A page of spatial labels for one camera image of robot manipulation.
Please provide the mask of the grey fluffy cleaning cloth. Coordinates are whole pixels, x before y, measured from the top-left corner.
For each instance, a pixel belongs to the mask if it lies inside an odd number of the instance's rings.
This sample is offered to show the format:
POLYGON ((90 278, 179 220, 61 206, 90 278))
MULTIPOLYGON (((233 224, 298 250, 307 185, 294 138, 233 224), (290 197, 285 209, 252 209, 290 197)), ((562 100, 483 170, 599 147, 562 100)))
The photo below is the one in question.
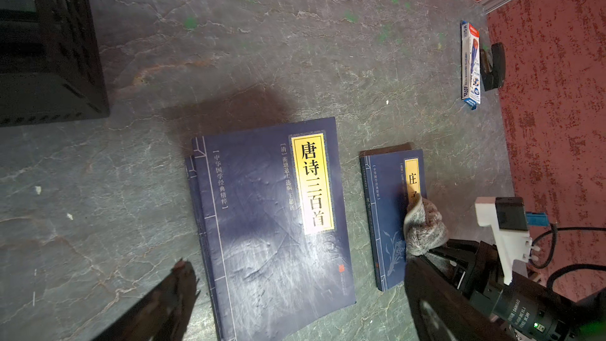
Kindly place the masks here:
POLYGON ((448 229, 437 206, 415 194, 403 222, 407 259, 427 254, 448 242, 448 229))

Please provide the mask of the small black device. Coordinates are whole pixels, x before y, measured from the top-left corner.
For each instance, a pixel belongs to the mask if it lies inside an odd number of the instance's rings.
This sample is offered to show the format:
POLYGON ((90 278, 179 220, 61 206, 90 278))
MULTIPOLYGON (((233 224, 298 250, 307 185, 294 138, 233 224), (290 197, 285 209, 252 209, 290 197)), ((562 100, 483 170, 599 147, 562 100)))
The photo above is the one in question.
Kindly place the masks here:
POLYGON ((503 43, 496 43, 491 46, 487 53, 480 50, 480 69, 484 90, 486 92, 502 88, 506 76, 506 57, 503 43))

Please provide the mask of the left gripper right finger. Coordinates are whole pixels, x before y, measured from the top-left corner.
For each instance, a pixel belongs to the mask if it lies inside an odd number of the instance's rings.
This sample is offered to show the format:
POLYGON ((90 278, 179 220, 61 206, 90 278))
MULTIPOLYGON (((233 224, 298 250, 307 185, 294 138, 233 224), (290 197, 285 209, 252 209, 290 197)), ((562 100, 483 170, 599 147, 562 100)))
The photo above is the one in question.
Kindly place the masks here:
POLYGON ((413 257, 404 286, 420 340, 514 340, 495 317, 496 303, 470 303, 447 281, 451 263, 442 257, 413 257))

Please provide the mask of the black mesh file basket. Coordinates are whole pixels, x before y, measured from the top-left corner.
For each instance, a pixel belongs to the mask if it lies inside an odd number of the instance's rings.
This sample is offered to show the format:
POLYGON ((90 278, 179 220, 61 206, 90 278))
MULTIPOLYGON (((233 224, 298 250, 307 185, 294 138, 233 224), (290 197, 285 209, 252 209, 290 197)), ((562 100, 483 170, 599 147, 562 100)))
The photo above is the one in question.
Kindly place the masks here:
POLYGON ((89 0, 1 0, 1 125, 109 114, 89 0))

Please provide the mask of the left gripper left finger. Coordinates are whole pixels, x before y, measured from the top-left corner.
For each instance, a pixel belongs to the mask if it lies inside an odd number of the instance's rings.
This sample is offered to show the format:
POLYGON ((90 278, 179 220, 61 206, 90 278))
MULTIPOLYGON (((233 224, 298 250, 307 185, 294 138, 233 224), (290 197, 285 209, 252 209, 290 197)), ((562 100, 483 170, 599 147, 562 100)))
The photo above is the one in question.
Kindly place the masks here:
POLYGON ((170 274, 96 340, 182 340, 199 295, 193 266, 178 261, 170 274))

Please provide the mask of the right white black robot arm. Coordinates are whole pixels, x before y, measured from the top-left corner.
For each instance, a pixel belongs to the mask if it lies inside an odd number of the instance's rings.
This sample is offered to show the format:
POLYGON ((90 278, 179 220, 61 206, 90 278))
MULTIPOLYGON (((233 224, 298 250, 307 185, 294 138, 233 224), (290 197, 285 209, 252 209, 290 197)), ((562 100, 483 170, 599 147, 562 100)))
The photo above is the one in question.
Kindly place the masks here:
POLYGON ((454 268, 447 276, 432 266, 459 292, 464 303, 486 317, 500 318, 530 339, 605 339, 605 290, 579 302, 552 290, 555 281, 568 273, 604 271, 604 266, 577 264, 561 268, 543 287, 516 272, 507 284, 497 248, 485 242, 452 240, 431 249, 429 256, 442 258, 454 268))

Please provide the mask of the purple book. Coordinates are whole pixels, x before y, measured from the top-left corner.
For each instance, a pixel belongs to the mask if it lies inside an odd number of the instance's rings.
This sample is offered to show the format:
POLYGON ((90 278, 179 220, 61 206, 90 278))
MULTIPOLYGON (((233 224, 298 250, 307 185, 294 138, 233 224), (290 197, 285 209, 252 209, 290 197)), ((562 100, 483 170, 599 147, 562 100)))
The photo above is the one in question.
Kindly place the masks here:
POLYGON ((223 340, 281 340, 355 303, 334 118, 195 137, 223 340))
POLYGON ((200 243, 201 255, 205 267, 205 276, 208 284, 208 291, 211 298, 211 307, 216 323, 216 333, 219 340, 226 340, 223 332, 222 317, 219 310, 219 300, 217 298, 216 281, 212 271, 211 256, 209 253, 209 244, 204 220, 204 213, 200 199, 200 189, 198 174, 194 165, 194 158, 188 156, 185 158, 186 173, 189 183, 189 192, 193 203, 194 219, 197 224, 197 234, 200 243))

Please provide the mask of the blue book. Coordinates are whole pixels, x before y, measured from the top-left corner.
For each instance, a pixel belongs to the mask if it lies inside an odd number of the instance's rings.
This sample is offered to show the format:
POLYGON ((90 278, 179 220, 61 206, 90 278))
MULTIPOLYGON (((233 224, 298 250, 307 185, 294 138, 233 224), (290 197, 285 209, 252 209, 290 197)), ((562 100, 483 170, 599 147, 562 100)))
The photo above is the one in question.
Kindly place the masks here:
POLYGON ((414 144, 406 143, 363 151, 359 162, 376 284, 386 291, 404 281, 407 245, 403 224, 415 195, 427 197, 424 155, 414 144))

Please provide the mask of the white blue pen box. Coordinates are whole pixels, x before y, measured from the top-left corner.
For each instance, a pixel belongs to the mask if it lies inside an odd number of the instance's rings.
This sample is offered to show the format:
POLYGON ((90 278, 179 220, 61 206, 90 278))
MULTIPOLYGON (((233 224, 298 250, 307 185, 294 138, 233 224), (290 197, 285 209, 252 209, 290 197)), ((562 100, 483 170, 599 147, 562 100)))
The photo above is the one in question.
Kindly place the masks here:
POLYGON ((481 103, 480 38, 468 21, 461 22, 461 40, 461 99, 473 111, 481 103))

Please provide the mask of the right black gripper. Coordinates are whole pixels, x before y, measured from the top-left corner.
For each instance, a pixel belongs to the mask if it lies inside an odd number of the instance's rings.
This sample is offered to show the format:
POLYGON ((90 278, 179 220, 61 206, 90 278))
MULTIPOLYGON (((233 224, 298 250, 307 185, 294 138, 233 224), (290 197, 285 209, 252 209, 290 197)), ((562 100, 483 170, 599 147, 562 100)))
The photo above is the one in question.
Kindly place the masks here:
POLYGON ((497 303, 505 284, 497 247, 486 242, 450 239, 428 254, 451 263, 447 281, 470 303, 497 303))

